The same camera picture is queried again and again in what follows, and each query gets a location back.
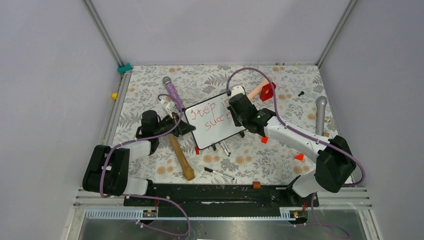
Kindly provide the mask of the white whiteboard black frame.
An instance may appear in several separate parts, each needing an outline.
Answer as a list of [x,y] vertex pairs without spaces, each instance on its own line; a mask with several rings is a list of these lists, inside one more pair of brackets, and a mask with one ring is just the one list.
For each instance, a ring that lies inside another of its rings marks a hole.
[[229,99],[230,96],[223,92],[185,109],[185,118],[194,127],[191,133],[200,150],[246,130],[243,126],[235,126],[228,109]]

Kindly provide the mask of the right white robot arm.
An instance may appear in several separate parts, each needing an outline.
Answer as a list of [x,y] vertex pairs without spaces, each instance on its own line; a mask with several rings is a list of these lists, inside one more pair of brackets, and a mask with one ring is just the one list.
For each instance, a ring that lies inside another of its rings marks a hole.
[[315,163],[314,171],[300,175],[290,183],[286,198],[293,206],[301,205],[307,196],[315,192],[339,192],[357,167],[350,158],[346,140],[339,135],[328,138],[282,123],[274,111],[267,108],[258,110],[244,93],[232,94],[228,104],[237,127],[282,142]]

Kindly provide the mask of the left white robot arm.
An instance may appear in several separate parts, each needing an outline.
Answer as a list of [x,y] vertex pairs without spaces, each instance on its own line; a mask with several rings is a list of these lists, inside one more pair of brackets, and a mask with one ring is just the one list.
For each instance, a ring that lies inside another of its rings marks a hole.
[[152,204],[155,200],[154,190],[148,187],[147,179],[130,176],[130,162],[152,155],[161,137],[173,135],[178,138],[195,129],[176,112],[164,118],[160,118],[154,110],[143,112],[134,140],[115,147],[102,144],[95,146],[82,180],[82,188],[103,196],[136,195],[142,205]]

